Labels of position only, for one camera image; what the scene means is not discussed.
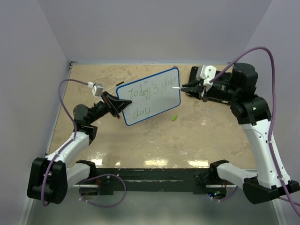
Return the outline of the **blue framed whiteboard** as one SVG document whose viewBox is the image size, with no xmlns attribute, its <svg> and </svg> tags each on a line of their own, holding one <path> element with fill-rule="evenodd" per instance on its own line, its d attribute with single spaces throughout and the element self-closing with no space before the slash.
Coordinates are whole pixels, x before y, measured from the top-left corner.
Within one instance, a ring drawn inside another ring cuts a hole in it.
<svg viewBox="0 0 300 225">
<path fill-rule="evenodd" d="M 126 83 L 116 89 L 119 99 L 131 100 L 123 112 L 127 126 L 157 116 L 181 104 L 180 72 L 177 67 Z"/>
</svg>

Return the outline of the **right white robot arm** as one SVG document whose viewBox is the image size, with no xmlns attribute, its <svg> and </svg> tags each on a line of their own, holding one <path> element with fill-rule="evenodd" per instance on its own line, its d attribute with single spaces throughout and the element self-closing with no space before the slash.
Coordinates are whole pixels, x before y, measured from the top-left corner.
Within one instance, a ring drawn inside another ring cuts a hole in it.
<svg viewBox="0 0 300 225">
<path fill-rule="evenodd" d="M 257 166 L 257 172 L 253 173 L 227 160 L 219 160 L 210 164 L 207 178 L 214 184 L 226 180 L 236 185 L 252 204 L 299 191 L 299 183 L 291 180 L 282 164 L 270 131 L 272 117 L 268 103 L 255 93 L 258 79 L 255 68 L 237 63 L 230 73 L 224 73 L 213 84 L 209 80 L 220 73 L 214 66 L 196 67 L 191 73 L 194 79 L 180 90 L 203 102 L 227 103 L 248 138 Z"/>
</svg>

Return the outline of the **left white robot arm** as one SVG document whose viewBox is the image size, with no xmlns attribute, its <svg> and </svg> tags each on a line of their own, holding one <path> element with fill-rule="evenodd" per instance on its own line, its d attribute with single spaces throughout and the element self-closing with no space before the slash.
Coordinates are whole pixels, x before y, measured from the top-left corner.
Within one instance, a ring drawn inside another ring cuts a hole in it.
<svg viewBox="0 0 300 225">
<path fill-rule="evenodd" d="M 97 179 L 95 163 L 79 160 L 74 166 L 69 165 L 96 138 L 98 128 L 93 122 L 108 113 L 119 118 L 120 113 L 130 104 L 131 100 L 118 99 L 105 91 L 100 101 L 91 108 L 77 105 L 71 116 L 75 128 L 68 140 L 55 152 L 32 162 L 27 196 L 40 200 L 46 207 L 51 203 L 60 204 L 73 185 L 82 181 L 94 183 Z"/>
</svg>

